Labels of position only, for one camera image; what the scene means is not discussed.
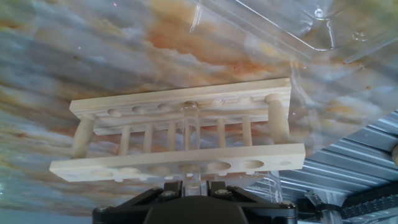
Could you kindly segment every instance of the clear plastic container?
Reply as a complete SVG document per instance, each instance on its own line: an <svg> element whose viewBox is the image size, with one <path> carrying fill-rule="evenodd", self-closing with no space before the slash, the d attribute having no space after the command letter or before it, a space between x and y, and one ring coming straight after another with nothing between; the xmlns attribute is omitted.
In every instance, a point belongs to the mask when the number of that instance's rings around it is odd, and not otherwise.
<svg viewBox="0 0 398 224"><path fill-rule="evenodd" d="M301 62L325 54L351 63L398 37L393 1L198 0Z"/></svg>

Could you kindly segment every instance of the wooden board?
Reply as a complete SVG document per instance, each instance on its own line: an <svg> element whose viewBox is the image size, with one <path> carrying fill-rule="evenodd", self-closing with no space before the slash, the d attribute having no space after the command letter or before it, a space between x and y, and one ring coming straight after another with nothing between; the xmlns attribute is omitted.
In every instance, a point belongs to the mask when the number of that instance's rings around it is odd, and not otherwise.
<svg viewBox="0 0 398 224"><path fill-rule="evenodd" d="M50 171L69 182L151 177L171 180L184 174L183 166L198 167L202 174L225 175L301 169L304 159L303 144L279 144L53 161Z"/></svg>
<svg viewBox="0 0 398 224"><path fill-rule="evenodd" d="M97 115L94 124L97 135L122 133L124 126L130 126L132 132L145 131L147 124L152 124L155 130L165 130L170 121L181 128L182 104L186 101L197 103L200 126L216 125L217 118L225 118L225 124L242 123L243 115L250 115L251 122L267 121L268 105L264 98L272 93L281 94L288 114L291 88L290 79L279 78L74 100L70 111L78 118L85 113Z"/></svg>

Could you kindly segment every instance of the marbled background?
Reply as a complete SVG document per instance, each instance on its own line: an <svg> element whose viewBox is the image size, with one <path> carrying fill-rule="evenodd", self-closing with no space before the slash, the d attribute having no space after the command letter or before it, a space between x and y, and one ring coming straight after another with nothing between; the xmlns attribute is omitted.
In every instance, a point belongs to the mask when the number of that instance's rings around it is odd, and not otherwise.
<svg viewBox="0 0 398 224"><path fill-rule="evenodd" d="M292 141L304 142L308 155L389 114L398 108L398 53L396 36L383 34L394 29L397 4L361 5L345 6L351 18L328 30L310 17L308 29L292 32L298 44L322 45L322 32L332 40L321 57L302 63L192 1L0 0L0 208L87 216L101 203L117 205L160 184L68 183L49 172L51 161L71 153L79 122L68 110L71 100L290 77ZM368 16L375 8L392 15L388 22ZM344 64L333 45L340 37L339 47L354 53L368 37L390 44ZM239 144L241 125L226 130L228 145ZM202 128L203 148L216 146L215 133ZM255 144L272 144L266 123L252 123L252 134ZM154 151L165 151L165 132L154 137ZM140 153L142 139L132 134L130 153ZM94 136L88 157L117 154L119 140ZM256 179L225 178L241 185Z"/></svg>

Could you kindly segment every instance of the circular hole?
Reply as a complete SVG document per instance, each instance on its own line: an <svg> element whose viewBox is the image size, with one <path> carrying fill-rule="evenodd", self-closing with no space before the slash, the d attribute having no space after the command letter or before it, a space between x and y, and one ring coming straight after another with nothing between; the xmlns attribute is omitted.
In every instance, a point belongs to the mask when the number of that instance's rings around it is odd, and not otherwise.
<svg viewBox="0 0 398 224"><path fill-rule="evenodd" d="M211 170L217 170L217 171L222 171L222 170L228 170L231 168L231 164L227 162L212 162L211 164L208 164L207 167Z"/></svg>
<svg viewBox="0 0 398 224"><path fill-rule="evenodd" d="M140 106L133 107L132 111L136 114L144 114L145 113L145 110Z"/></svg>
<svg viewBox="0 0 398 224"><path fill-rule="evenodd" d="M148 168L148 171L155 175L167 175L171 173L170 169L164 166L150 167Z"/></svg>
<svg viewBox="0 0 398 224"><path fill-rule="evenodd" d="M159 110L161 110L161 111L170 111L170 110L172 110L172 107L167 105L167 104L165 104L165 103L160 104L157 108Z"/></svg>
<svg viewBox="0 0 398 224"><path fill-rule="evenodd" d="M200 166L198 165L193 165L193 164L187 164L187 165L179 165L178 166L179 171L181 172L195 172L195 171L200 171Z"/></svg>
<svg viewBox="0 0 398 224"><path fill-rule="evenodd" d="M107 170L93 170L91 174L97 177L112 177L113 173Z"/></svg>
<svg viewBox="0 0 398 224"><path fill-rule="evenodd" d="M221 98L215 98L211 101L211 104L214 106L221 106L224 104L224 100Z"/></svg>
<svg viewBox="0 0 398 224"><path fill-rule="evenodd" d="M244 95L239 97L238 100L241 104L250 104L251 102L253 102L253 97L249 96L249 95Z"/></svg>
<svg viewBox="0 0 398 224"><path fill-rule="evenodd" d="M122 173L122 174L126 174L126 175L139 175L139 174L141 174L141 171L139 169L132 168L132 167L125 167L125 168L119 169L119 172Z"/></svg>
<svg viewBox="0 0 398 224"><path fill-rule="evenodd" d="M117 109L109 109L108 114L114 118L122 116L122 114Z"/></svg>
<svg viewBox="0 0 398 224"><path fill-rule="evenodd" d="M249 160L249 161L244 161L241 163L241 167L243 169L257 169L260 168L264 165L263 162L261 161L256 161L256 160Z"/></svg>
<svg viewBox="0 0 398 224"><path fill-rule="evenodd" d="M287 166L287 165L291 165L291 163L292 163L292 162L290 162L290 161L283 161L283 162L280 162L279 165Z"/></svg>

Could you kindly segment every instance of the metal panel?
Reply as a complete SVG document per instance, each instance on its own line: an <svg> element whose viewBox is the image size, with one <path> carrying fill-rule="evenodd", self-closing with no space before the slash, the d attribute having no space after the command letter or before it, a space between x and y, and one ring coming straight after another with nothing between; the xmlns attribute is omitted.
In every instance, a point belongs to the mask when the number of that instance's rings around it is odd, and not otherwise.
<svg viewBox="0 0 398 224"><path fill-rule="evenodd" d="M391 152L394 146L398 144L398 138L376 130L374 128L365 127L354 134L347 137L352 141L360 142L377 149L382 149Z"/></svg>
<svg viewBox="0 0 398 224"><path fill-rule="evenodd" d="M393 112L391 115L381 118L374 124L369 125L369 127L398 136L398 112Z"/></svg>
<svg viewBox="0 0 398 224"><path fill-rule="evenodd" d="M372 162L392 169L398 169L391 159L391 154L373 147L366 146L349 139L342 139L326 148L329 151L350 156L363 161Z"/></svg>
<svg viewBox="0 0 398 224"><path fill-rule="evenodd" d="M326 149L310 156L309 159L387 180L398 180L398 170L396 169L337 154Z"/></svg>
<svg viewBox="0 0 398 224"><path fill-rule="evenodd" d="M351 195L398 180L391 158L398 144L398 112L338 141L304 162L302 170L280 171L283 196L305 198L318 189Z"/></svg>

